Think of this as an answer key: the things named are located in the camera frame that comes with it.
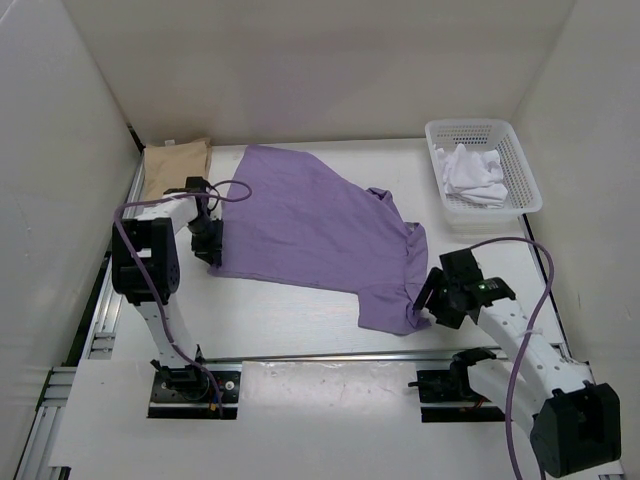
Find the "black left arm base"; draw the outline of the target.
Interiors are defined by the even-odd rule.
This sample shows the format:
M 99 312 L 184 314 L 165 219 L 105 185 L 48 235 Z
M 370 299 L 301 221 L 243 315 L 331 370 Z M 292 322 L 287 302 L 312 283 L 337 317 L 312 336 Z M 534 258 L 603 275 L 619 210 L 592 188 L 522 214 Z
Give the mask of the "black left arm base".
M 147 417 L 173 420 L 235 420 L 241 390 L 241 371 L 223 369 L 212 371 L 221 399 L 209 378 L 194 388 L 170 385 L 159 372 L 154 375 L 150 391 Z

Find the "purple t shirt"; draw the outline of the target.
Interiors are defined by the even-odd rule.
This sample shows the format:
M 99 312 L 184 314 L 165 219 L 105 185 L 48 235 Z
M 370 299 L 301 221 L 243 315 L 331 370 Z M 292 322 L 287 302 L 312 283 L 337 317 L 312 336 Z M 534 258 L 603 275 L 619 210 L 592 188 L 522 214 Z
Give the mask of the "purple t shirt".
M 363 189 L 315 156 L 252 145 L 222 207 L 222 263 L 211 275 L 356 295 L 361 328 L 409 335 L 427 277 L 427 235 L 390 191 Z

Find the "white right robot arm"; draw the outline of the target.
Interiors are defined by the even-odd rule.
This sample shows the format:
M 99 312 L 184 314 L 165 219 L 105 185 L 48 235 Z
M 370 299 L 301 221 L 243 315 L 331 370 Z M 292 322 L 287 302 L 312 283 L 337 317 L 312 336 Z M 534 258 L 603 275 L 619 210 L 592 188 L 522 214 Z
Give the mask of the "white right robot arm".
M 471 318 L 500 346 L 503 360 L 483 347 L 455 354 L 443 385 L 460 399 L 483 397 L 498 407 L 527 435 L 546 474 L 561 478 L 620 459 L 617 393 L 529 327 L 502 279 L 433 268 L 414 305 L 442 325 Z

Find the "beige t shirt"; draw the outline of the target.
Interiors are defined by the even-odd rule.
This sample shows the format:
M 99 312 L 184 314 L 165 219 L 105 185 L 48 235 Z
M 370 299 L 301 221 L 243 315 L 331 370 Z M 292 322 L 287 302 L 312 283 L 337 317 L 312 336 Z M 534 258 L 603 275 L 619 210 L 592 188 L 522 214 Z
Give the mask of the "beige t shirt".
M 147 146 L 144 150 L 144 199 L 155 200 L 166 190 L 183 188 L 188 177 L 207 179 L 210 160 L 209 138 L 184 144 Z

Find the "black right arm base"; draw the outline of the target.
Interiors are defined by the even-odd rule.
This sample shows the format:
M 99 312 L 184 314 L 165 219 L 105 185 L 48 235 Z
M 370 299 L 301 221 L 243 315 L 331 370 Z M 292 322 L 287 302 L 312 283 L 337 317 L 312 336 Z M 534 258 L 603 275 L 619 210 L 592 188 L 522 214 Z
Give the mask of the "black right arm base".
M 408 384 L 419 394 L 421 422 L 427 423 L 495 423 L 504 414 L 484 396 L 472 390 L 468 370 L 496 355 L 487 348 L 463 350 L 453 355 L 444 369 L 421 369 Z

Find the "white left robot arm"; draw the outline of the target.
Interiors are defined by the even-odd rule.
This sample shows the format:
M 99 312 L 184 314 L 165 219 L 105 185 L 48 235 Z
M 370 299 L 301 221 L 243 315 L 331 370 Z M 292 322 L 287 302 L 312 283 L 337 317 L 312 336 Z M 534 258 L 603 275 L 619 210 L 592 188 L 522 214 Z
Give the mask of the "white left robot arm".
M 192 251 L 219 266 L 223 223 L 210 215 L 206 193 L 174 192 L 116 208 L 112 227 L 112 285 L 142 317 L 156 345 L 158 375 L 186 399 L 206 395 L 213 375 L 177 304 L 181 281 L 175 237 L 192 236 Z

